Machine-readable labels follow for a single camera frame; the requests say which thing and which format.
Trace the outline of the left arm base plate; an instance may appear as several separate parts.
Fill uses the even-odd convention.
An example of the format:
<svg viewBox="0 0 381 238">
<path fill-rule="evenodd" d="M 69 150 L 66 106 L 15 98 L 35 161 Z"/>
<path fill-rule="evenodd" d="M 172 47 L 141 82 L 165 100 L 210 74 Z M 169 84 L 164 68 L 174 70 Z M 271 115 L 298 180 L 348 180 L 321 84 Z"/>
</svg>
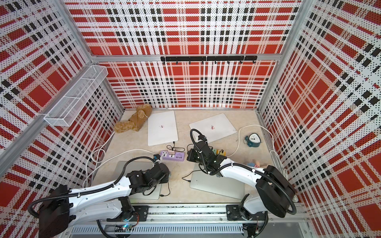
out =
<svg viewBox="0 0 381 238">
<path fill-rule="evenodd" d="M 145 222 L 147 220 L 149 211 L 148 205 L 134 206 L 134 211 L 123 211 L 118 217 L 114 219 L 107 218 L 107 222 Z"/>
</svg>

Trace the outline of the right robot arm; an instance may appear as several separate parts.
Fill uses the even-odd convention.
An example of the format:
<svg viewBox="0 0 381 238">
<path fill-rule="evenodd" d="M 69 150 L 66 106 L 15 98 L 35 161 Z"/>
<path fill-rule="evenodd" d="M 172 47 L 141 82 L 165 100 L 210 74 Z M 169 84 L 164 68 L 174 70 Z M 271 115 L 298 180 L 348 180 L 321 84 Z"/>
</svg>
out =
<svg viewBox="0 0 381 238">
<path fill-rule="evenodd" d="M 187 160 L 199 164 L 203 173 L 235 179 L 258 191 L 258 197 L 246 194 L 241 200 L 238 206 L 240 218 L 251 220 L 256 214 L 263 212 L 270 212 L 280 218 L 284 218 L 286 214 L 297 213 L 293 201 L 296 190 L 276 167 L 268 165 L 264 169 L 255 168 L 220 154 L 215 155 L 206 136 L 197 129 L 190 130 L 190 138 L 193 149 Z"/>
</svg>

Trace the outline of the teal charger adapter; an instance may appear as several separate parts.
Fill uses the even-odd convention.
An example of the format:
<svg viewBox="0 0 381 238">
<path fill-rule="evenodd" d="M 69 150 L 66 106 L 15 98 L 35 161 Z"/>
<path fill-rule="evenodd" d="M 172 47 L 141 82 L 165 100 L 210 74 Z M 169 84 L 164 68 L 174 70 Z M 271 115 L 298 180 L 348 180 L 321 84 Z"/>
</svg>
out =
<svg viewBox="0 0 381 238">
<path fill-rule="evenodd" d="M 159 154 L 155 154 L 155 155 L 154 155 L 154 159 L 155 159 L 156 161 L 161 161 L 161 156 L 160 156 Z"/>
</svg>

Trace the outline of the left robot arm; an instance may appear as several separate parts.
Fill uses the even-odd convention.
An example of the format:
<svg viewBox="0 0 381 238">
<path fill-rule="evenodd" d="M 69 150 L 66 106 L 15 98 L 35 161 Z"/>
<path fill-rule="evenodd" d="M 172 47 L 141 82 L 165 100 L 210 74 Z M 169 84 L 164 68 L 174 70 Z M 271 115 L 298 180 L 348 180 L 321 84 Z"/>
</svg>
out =
<svg viewBox="0 0 381 238">
<path fill-rule="evenodd" d="M 113 181 L 79 189 L 61 185 L 49 196 L 31 202 L 27 211 L 39 220 L 39 237 L 52 238 L 78 223 L 123 215 L 132 218 L 136 212 L 129 197 L 167 183 L 171 174 L 169 168 L 155 158 L 150 158 L 152 168 L 126 173 L 127 166 L 136 160 L 138 158 L 125 162 Z"/>
</svg>

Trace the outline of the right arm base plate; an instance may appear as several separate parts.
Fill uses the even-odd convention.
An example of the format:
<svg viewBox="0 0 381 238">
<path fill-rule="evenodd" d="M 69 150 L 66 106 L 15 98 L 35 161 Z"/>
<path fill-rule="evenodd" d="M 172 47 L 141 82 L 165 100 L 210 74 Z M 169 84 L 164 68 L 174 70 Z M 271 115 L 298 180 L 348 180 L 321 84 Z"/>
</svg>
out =
<svg viewBox="0 0 381 238">
<path fill-rule="evenodd" d="M 226 216 L 228 221 L 264 221 L 267 217 L 266 212 L 251 214 L 244 210 L 240 205 L 226 205 Z"/>
</svg>

